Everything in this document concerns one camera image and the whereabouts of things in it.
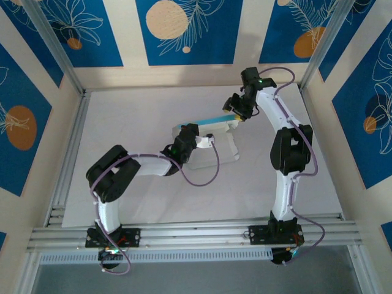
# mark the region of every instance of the robotic arm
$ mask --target robotic arm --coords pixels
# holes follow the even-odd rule
[[[238,119],[245,121],[253,116],[254,108],[261,107],[271,122],[276,136],[271,148],[270,159],[276,170],[276,198],[267,226],[252,226],[251,244],[290,244],[293,236],[301,235],[301,226],[292,210],[298,186],[298,174],[310,162],[313,130],[291,114],[277,95],[277,86],[271,78],[261,79],[256,67],[241,72],[243,87],[241,95],[234,93],[224,104],[223,110],[233,111]],[[304,242],[299,238],[297,247]],[[274,252],[273,262],[289,261],[292,252]]]
[[[143,156],[145,154],[139,154],[118,165],[116,162],[129,154],[121,145],[116,145],[88,170],[86,177],[90,188],[98,180],[94,188],[94,195],[98,199],[99,219],[108,234],[113,233],[121,226],[118,217],[119,198],[132,179],[135,176],[144,175],[174,175],[178,172],[178,167],[182,167],[189,160],[195,148],[213,146],[212,135],[206,137],[198,135],[196,124],[182,126],[174,144],[167,145],[160,153],[149,154],[148,157]],[[113,164],[115,166],[102,177],[103,172]]]

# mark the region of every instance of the gray floor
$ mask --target gray floor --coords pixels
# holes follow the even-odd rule
[[[111,276],[98,265],[45,265],[39,268],[33,293],[354,294],[360,290],[348,251],[339,246],[318,247],[287,267],[269,261],[139,263],[126,276]]]

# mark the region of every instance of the white tabletop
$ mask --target white tabletop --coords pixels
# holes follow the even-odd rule
[[[156,153],[170,143],[172,127],[222,116],[222,106],[239,86],[150,88],[98,91],[91,94],[87,118],[67,199],[63,227],[92,225],[95,219],[85,174],[113,145],[128,151]],[[297,85],[280,95],[303,124],[309,124]],[[239,160],[223,164],[216,180],[193,187],[180,173],[133,179],[120,198],[121,223],[211,221],[269,216],[275,200],[276,172],[270,162],[274,130],[260,115],[233,131]],[[314,137],[319,173],[301,179],[295,208],[302,214],[340,213],[341,207]],[[196,183],[207,182],[216,167],[189,170]],[[314,169],[312,161],[307,171]]]

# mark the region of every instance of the beige circle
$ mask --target beige circle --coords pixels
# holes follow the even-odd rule
[[[290,3],[292,0],[277,0],[277,4],[279,6],[286,6],[288,3]]]
[[[20,0],[10,0],[12,3],[16,4],[17,6],[22,6],[22,2]]]
[[[188,18],[177,3],[161,0],[147,11],[146,23],[154,37],[169,40],[184,34],[188,27]]]
[[[184,53],[189,53],[189,52],[190,52],[190,47],[185,46],[185,47],[183,48],[183,52],[184,52]]]

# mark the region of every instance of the black mounting plate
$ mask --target black mounting plate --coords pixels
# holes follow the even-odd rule
[[[294,232],[287,230],[286,232],[283,231],[275,234],[275,236],[271,234],[268,225],[251,225],[248,229],[251,245],[303,243],[303,233],[300,225],[295,226]]]
[[[121,228],[117,238],[117,245],[120,248],[139,247],[140,229],[139,228]],[[86,248],[106,248],[113,245],[95,229],[89,228],[86,237]]]

